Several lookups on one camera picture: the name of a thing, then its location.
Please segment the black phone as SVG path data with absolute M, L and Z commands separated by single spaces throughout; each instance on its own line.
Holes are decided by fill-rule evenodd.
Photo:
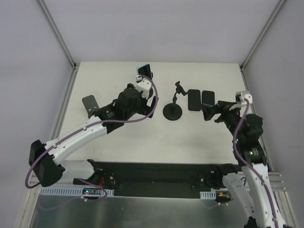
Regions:
M 188 110 L 199 112 L 201 110 L 200 90 L 188 90 Z
M 213 91 L 203 90 L 201 94 L 202 104 L 215 105 L 215 93 Z

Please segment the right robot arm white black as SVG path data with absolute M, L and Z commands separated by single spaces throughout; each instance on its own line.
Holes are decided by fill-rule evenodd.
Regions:
M 202 104 L 205 121 L 219 114 L 216 123 L 224 123 L 233 135 L 233 154 L 245 176 L 248 189 L 232 179 L 233 173 L 220 171 L 214 175 L 218 187 L 226 187 L 238 202 L 247 218 L 246 228 L 287 228 L 275 201 L 270 184 L 266 157 L 259 137 L 263 133 L 263 119 L 249 114 L 249 100 L 245 99 L 245 111 L 240 113 L 237 103 L 218 101 L 216 105 Z

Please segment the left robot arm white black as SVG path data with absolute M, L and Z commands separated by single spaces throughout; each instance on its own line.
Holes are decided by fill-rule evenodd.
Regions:
M 29 153 L 29 173 L 35 174 L 42 187 L 52 186 L 63 177 L 72 178 L 75 183 L 102 186 L 103 174 L 94 160 L 68 161 L 67 157 L 91 141 L 133 123 L 131 118 L 136 114 L 151 118 L 157 101 L 155 84 L 149 80 L 128 84 L 116 99 L 97 109 L 75 130 L 46 143 L 34 141 Z

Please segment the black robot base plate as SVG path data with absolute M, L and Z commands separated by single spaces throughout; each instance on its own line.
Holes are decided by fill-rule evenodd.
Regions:
M 200 193 L 224 187 L 225 174 L 240 167 L 226 164 L 95 162 L 97 174 L 87 179 L 120 197 L 198 199 Z

